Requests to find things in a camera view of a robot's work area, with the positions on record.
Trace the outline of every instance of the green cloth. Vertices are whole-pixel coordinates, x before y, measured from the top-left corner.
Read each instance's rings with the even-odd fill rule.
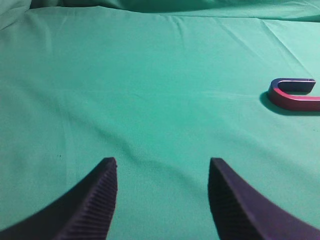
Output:
[[[217,240],[211,157],[320,228],[320,114],[282,110],[264,94],[275,78],[320,79],[320,23],[270,20],[316,19],[315,2],[250,16],[243,8],[257,5],[239,5],[234,17],[187,7],[181,16],[102,6],[10,14],[0,30],[0,229],[104,157],[118,164],[110,240]]]
[[[320,21],[319,0],[32,0],[31,4],[32,8],[56,6],[102,6],[171,16]]]
[[[0,0],[0,30],[10,26],[19,19],[29,9],[30,4],[31,0]]]

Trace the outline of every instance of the black rubber claw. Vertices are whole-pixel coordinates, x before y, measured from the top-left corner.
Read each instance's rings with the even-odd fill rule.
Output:
[[[0,232],[0,240],[105,240],[117,197],[117,163],[103,159],[43,210]]]
[[[222,158],[211,159],[208,196],[221,240],[320,240],[320,230],[266,199]]]

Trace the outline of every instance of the green fabric surface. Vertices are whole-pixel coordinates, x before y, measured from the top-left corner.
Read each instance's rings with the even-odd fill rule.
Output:
[[[31,0],[0,0],[0,30],[13,24],[30,4]]]
[[[319,0],[32,0],[32,8],[95,7],[174,16],[320,21]]]
[[[111,156],[110,240],[217,240],[211,157],[320,228],[320,114],[265,95],[275,78],[320,79],[319,39],[316,22],[28,10],[0,31],[0,229]]]

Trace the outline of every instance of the red magnet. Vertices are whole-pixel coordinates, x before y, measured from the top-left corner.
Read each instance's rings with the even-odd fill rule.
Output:
[[[292,111],[320,111],[320,96],[295,96],[292,93],[308,94],[316,81],[311,78],[277,78],[270,84],[268,97],[278,107]]]

